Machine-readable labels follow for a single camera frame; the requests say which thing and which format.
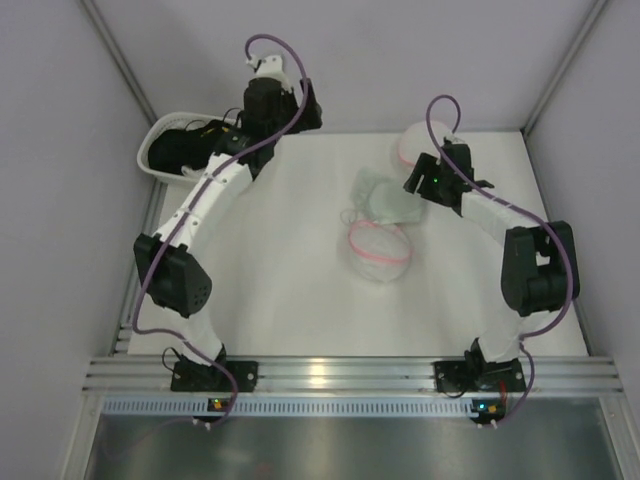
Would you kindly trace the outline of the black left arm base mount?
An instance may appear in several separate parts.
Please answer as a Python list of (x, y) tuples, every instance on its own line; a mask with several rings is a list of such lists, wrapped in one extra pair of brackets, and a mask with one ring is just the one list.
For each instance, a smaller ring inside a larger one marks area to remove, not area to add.
[[(253, 392), (257, 385), (259, 363), (256, 361), (230, 360), (223, 364), (236, 381), (240, 393)], [(173, 392), (232, 392), (231, 380), (213, 366), (195, 363), (183, 356), (171, 368), (170, 390)]]

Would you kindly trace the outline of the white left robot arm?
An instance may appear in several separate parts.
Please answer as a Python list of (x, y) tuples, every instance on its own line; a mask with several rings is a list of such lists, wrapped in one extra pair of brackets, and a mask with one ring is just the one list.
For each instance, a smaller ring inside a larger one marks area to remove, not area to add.
[(212, 118), (198, 128), (167, 129), (148, 148), (151, 161), (167, 157), (194, 168), (199, 178), (164, 224), (134, 242), (140, 299), (151, 299), (179, 324), (143, 328), (134, 318), (132, 326), (139, 335), (177, 339), (183, 358), (197, 366), (219, 366), (225, 355), (209, 318), (212, 279), (203, 252), (216, 225), (273, 158), (280, 138), (321, 127), (311, 79), (301, 78), (300, 87), (297, 97), (284, 81), (257, 77), (248, 84), (236, 123)]

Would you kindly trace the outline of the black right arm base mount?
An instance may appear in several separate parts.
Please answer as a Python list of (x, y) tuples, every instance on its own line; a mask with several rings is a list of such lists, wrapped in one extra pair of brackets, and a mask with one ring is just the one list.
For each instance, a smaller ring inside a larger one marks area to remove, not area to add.
[(518, 360), (483, 363), (446, 360), (434, 364), (436, 390), (453, 398), (466, 393), (521, 393), (526, 389)]

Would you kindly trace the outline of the mint green bra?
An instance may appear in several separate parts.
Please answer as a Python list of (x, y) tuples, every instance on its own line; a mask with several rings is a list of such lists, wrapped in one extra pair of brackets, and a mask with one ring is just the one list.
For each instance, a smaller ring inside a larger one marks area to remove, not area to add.
[(380, 225), (415, 224), (422, 220), (422, 201), (406, 192), (401, 182), (368, 168), (361, 168), (352, 185), (352, 208), (340, 214), (345, 225), (367, 220)]

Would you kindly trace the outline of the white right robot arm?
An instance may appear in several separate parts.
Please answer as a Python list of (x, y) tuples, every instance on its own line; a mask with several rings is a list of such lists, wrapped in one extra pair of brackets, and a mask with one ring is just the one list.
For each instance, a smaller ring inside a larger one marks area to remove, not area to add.
[(419, 155), (404, 189), (479, 226), (503, 248), (500, 290), (520, 319), (491, 327), (473, 348), (488, 364), (515, 359), (520, 343), (555, 329), (580, 293), (572, 227), (548, 222), (475, 177), (471, 150), (446, 138), (436, 156)]

